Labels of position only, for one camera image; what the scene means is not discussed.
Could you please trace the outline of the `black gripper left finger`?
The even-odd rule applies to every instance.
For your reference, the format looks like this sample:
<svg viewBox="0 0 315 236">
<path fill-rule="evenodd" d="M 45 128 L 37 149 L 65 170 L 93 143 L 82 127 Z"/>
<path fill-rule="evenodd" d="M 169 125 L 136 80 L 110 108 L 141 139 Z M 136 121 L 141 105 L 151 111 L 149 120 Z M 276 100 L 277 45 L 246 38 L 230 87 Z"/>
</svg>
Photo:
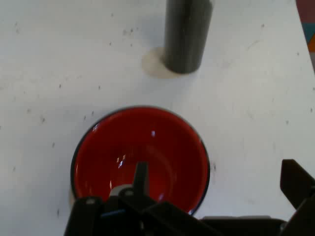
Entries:
<svg viewBox="0 0 315 236">
<path fill-rule="evenodd" d="M 169 202 L 148 196 L 146 162 L 136 165 L 133 184 L 107 201 L 99 197 L 77 199 L 66 236 L 215 236 L 217 231 Z"/>
</svg>

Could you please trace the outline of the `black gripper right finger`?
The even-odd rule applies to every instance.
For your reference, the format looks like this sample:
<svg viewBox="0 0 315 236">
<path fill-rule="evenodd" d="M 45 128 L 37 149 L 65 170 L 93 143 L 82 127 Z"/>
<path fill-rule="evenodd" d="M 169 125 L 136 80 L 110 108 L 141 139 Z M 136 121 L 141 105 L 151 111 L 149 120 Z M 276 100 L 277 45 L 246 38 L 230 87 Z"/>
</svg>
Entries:
<svg viewBox="0 0 315 236">
<path fill-rule="evenodd" d="M 315 179 L 295 160 L 284 159 L 280 188 L 295 213 L 287 221 L 280 235 L 313 236 L 315 234 Z"/>
</svg>

